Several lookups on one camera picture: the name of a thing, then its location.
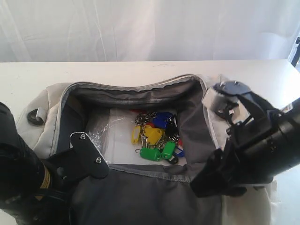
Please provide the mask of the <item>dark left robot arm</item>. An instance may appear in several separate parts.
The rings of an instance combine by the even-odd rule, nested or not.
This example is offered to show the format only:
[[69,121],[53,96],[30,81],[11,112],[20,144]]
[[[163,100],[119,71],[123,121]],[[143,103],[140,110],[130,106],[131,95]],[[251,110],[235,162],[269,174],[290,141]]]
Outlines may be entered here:
[[73,149],[40,159],[0,104],[0,208],[18,225],[76,225],[71,198],[87,177]]

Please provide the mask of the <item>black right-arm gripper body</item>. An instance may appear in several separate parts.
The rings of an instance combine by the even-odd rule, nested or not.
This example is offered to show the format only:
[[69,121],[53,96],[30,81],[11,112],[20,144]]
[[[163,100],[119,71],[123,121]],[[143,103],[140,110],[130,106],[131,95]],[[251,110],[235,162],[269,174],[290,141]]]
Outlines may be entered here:
[[210,186],[260,186],[300,163],[300,101],[283,112],[254,93],[217,95],[210,109],[229,122],[210,157]]

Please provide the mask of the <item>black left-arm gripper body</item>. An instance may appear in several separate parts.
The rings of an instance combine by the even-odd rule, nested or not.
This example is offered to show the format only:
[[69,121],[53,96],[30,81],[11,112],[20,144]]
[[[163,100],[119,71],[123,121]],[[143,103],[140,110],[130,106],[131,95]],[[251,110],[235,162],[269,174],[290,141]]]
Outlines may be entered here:
[[34,180],[22,171],[18,185],[18,225],[75,225],[71,196],[78,183],[88,176],[74,150],[55,154],[41,162],[50,174],[50,185],[43,189],[42,181]]

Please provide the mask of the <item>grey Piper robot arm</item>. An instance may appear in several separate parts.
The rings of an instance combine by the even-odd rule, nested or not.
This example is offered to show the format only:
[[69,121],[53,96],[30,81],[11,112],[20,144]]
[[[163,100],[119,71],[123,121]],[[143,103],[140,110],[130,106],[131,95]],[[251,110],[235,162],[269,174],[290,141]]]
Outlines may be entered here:
[[216,149],[190,187],[197,197],[241,196],[262,188],[300,163],[300,107],[288,112],[266,109],[231,124],[223,149]]

